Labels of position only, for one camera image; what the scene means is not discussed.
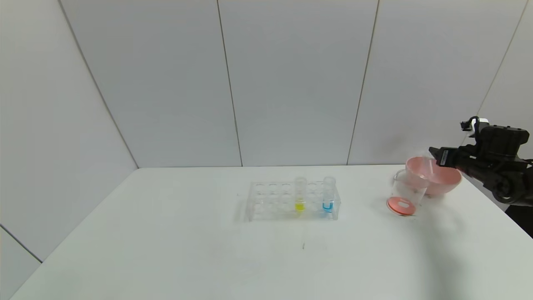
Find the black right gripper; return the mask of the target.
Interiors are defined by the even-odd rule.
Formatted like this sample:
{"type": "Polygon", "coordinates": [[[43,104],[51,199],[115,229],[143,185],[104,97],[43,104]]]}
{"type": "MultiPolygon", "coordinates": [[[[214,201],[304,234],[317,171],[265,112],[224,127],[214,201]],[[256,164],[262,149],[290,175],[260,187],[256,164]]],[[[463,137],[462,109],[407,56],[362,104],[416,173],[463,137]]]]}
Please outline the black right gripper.
{"type": "Polygon", "coordinates": [[[458,170],[466,170],[478,166],[477,153],[474,146],[429,147],[429,153],[436,160],[437,165],[458,170]]]}

